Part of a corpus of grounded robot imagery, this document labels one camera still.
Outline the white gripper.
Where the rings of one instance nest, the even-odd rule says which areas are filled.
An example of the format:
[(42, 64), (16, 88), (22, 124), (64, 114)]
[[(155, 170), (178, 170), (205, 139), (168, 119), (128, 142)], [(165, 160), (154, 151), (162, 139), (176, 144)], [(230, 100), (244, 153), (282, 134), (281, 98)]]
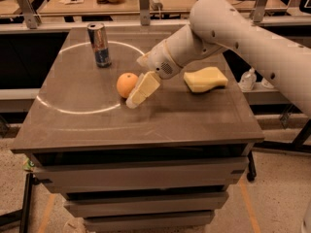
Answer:
[(151, 71), (139, 76), (136, 85), (126, 99), (125, 104), (130, 109), (138, 107), (150, 97), (160, 87), (161, 79), (171, 79), (182, 70), (171, 57), (165, 40), (146, 54), (139, 56), (137, 63)]

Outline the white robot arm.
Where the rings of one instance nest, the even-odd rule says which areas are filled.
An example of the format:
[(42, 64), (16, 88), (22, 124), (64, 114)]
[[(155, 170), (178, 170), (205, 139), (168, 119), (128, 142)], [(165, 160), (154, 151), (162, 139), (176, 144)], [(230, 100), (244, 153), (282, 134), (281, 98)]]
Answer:
[(162, 80), (223, 49), (234, 51), (311, 117), (311, 49), (256, 26), (225, 0), (196, 1), (187, 25), (137, 59), (149, 72), (139, 77), (126, 105), (139, 106)]

